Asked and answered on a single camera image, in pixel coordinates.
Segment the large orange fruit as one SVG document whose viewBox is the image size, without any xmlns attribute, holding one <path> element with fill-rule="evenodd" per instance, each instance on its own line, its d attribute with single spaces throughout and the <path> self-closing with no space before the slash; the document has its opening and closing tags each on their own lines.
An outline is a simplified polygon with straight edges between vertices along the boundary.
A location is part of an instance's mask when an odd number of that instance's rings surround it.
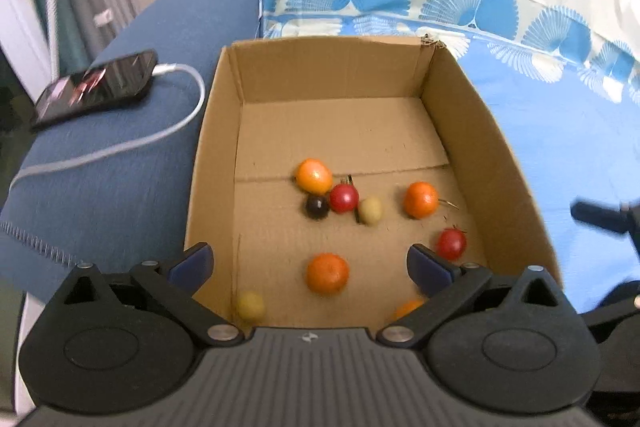
<svg viewBox="0 0 640 427">
<path fill-rule="evenodd" d="M 425 301 L 423 299 L 411 299 L 400 305 L 393 314 L 393 321 L 398 321 L 401 317 L 405 317 L 409 313 L 416 311 L 416 309 L 423 306 Z"/>
</svg>

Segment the red cherry tomato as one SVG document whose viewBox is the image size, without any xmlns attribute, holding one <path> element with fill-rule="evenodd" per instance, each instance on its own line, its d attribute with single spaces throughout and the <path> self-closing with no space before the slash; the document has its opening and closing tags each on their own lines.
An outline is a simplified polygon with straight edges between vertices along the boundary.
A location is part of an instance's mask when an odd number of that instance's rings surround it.
<svg viewBox="0 0 640 427">
<path fill-rule="evenodd" d="M 466 249 L 466 234 L 457 228 L 443 229 L 436 242 L 436 254 L 454 261 L 462 257 Z"/>
<path fill-rule="evenodd" d="M 332 188 L 329 194 L 329 204 L 331 210 L 336 213 L 352 212 L 357 209 L 359 193 L 351 176 L 343 179 Z"/>
</svg>

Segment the yellow-green longan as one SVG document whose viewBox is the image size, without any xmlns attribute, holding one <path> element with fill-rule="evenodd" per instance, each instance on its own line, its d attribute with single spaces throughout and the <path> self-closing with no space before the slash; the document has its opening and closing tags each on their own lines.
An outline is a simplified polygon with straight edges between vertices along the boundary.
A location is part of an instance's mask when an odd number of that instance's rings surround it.
<svg viewBox="0 0 640 427">
<path fill-rule="evenodd" d="M 384 213 L 382 200 L 376 196 L 361 199 L 358 204 L 358 221 L 368 227 L 373 227 L 381 221 Z"/>
<path fill-rule="evenodd" d="M 239 291 L 235 298 L 235 311 L 243 322 L 259 323 L 266 313 L 264 298 L 255 291 Z"/>
</svg>

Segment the orange with stem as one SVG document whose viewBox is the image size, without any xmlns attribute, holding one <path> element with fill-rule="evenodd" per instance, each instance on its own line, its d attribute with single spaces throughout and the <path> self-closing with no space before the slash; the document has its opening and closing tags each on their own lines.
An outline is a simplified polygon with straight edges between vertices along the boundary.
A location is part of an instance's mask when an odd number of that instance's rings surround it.
<svg viewBox="0 0 640 427">
<path fill-rule="evenodd" d="M 454 202 L 440 197 L 433 184 L 416 181 L 407 187 L 402 209 L 413 219 L 425 219 L 434 215 L 440 204 L 458 209 Z"/>
</svg>

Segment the orange mandarin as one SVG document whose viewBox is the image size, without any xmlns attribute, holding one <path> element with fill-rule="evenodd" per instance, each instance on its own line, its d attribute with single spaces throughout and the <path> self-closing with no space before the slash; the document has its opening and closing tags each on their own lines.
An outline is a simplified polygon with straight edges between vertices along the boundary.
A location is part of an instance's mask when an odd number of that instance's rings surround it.
<svg viewBox="0 0 640 427">
<path fill-rule="evenodd" d="M 322 253 L 312 257 L 306 266 L 305 282 L 315 294 L 333 296 L 340 293 L 349 280 L 349 264 L 341 256 Z"/>
</svg>

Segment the small yellow-orange tomato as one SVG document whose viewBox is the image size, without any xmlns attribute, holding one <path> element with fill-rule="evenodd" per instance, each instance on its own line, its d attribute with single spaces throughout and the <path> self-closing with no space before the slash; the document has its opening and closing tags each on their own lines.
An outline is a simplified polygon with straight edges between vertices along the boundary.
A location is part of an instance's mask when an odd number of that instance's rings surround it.
<svg viewBox="0 0 640 427">
<path fill-rule="evenodd" d="M 333 176 L 331 170 L 316 158 L 303 160 L 295 171 L 297 186 L 306 193 L 324 195 L 331 190 Z"/>
</svg>

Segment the blue sofa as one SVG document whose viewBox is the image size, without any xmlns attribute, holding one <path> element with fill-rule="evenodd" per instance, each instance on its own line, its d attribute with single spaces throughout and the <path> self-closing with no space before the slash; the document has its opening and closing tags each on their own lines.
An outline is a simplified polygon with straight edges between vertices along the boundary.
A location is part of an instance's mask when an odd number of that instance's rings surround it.
<svg viewBox="0 0 640 427">
<path fill-rule="evenodd" d="M 172 72 L 138 103 L 37 135 L 1 211 L 4 283 L 48 300 L 78 263 L 125 272 L 181 253 L 201 98 L 258 16 L 259 0 L 155 0 L 136 17 L 141 51 Z"/>
</svg>

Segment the blue patterned bed sheet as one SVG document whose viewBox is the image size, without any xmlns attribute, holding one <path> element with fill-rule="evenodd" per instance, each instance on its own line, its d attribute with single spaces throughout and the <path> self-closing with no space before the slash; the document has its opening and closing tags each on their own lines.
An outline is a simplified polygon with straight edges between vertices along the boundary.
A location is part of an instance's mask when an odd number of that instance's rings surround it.
<svg viewBox="0 0 640 427">
<path fill-rule="evenodd" d="M 639 196 L 639 0 L 262 0 L 268 38 L 429 36 L 491 110 L 544 218 L 564 291 L 588 311 L 635 280 L 628 239 L 578 225 L 578 198 Z"/>
</svg>

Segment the black smartphone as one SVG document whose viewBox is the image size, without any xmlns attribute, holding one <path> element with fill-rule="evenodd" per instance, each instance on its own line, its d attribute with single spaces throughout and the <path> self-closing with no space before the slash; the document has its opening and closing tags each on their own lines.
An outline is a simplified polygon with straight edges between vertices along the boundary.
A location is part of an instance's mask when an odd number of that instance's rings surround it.
<svg viewBox="0 0 640 427">
<path fill-rule="evenodd" d="M 157 53 L 144 50 L 52 81 L 35 104 L 32 129 L 141 101 L 151 89 L 157 64 Z"/>
</svg>

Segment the brown cardboard box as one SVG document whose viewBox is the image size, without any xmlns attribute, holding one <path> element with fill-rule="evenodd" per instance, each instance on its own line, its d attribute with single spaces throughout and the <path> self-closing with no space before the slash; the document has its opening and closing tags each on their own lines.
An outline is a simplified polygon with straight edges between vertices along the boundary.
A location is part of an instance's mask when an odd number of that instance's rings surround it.
<svg viewBox="0 0 640 427">
<path fill-rule="evenodd" d="M 359 193 L 382 200 L 377 225 L 357 209 L 305 212 L 298 165 L 316 158 Z M 407 187 L 431 183 L 434 215 L 402 209 Z M 329 200 L 331 190 L 324 194 Z M 307 37 L 239 41 L 220 56 L 194 164 L 186 243 L 213 247 L 215 269 L 196 294 L 235 320 L 239 291 L 256 291 L 268 326 L 377 331 L 416 295 L 408 248 L 442 229 L 468 239 L 463 254 L 502 275 L 529 265 L 560 272 L 544 221 L 508 142 L 454 57 L 413 38 Z M 349 264 L 346 287 L 313 293 L 315 255 Z"/>
</svg>

